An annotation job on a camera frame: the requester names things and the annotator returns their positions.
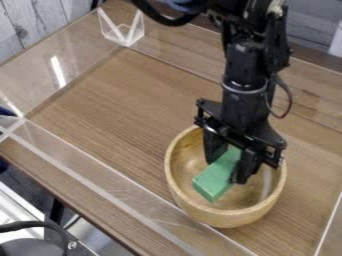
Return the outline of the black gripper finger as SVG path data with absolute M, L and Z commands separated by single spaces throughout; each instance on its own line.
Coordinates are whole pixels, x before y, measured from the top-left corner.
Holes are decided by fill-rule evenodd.
M 233 182 L 245 184 L 249 177 L 257 173 L 264 160 L 261 149 L 247 147 L 240 150 L 237 162 L 233 168 Z
M 203 134 L 204 158 L 208 164 L 213 163 L 227 151 L 228 143 L 225 138 L 209 131 Z

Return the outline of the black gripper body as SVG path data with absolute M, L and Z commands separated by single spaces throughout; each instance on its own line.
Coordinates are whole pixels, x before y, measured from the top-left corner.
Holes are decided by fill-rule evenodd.
M 285 141 L 268 122 L 275 82 L 263 81 L 257 87 L 252 87 L 232 81 L 223 83 L 221 89 L 220 102 L 205 98 L 196 100 L 193 123 L 203 129 L 203 134 L 209 131 L 223 136 L 228 147 L 261 149 L 261 164 L 277 168 Z

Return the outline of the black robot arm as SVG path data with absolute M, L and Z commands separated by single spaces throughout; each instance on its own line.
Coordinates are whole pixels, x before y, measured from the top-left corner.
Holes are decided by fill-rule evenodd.
M 204 156 L 213 162 L 231 146 L 240 150 L 231 181 L 244 184 L 261 165 L 276 168 L 287 143 L 268 118 L 277 76 L 289 64 L 284 0 L 165 0 L 181 13 L 169 18 L 148 0 L 131 0 L 135 7 L 164 26 L 188 24 L 208 13 L 220 21 L 224 51 L 221 100 L 196 100 L 195 124 L 203 129 Z

